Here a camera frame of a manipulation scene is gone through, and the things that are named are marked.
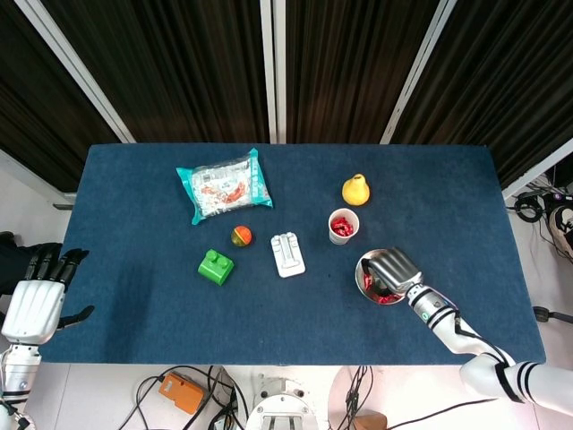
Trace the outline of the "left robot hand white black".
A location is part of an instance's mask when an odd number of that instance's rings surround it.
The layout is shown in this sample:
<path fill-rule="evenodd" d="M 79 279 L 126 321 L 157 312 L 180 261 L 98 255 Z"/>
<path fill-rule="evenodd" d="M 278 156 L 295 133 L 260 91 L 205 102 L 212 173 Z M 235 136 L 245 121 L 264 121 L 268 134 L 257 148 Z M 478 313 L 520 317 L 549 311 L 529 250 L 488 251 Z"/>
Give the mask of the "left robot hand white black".
<path fill-rule="evenodd" d="M 77 314 L 62 316 L 64 299 L 88 250 L 74 248 L 60 254 L 60 244 L 42 245 L 12 293 L 2 334 L 14 344 L 39 346 L 57 331 L 82 323 L 95 310 L 88 305 Z"/>

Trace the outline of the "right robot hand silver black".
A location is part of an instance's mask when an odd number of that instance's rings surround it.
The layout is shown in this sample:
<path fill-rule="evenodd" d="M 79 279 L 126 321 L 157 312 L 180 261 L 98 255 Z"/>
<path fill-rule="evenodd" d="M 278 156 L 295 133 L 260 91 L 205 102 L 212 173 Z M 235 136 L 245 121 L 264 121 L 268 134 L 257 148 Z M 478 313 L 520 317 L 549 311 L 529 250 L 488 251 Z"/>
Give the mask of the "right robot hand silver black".
<path fill-rule="evenodd" d="M 363 274 L 372 278 L 367 291 L 381 297 L 404 296 L 413 286 L 423 283 L 423 274 L 399 248 L 375 250 L 360 261 Z"/>

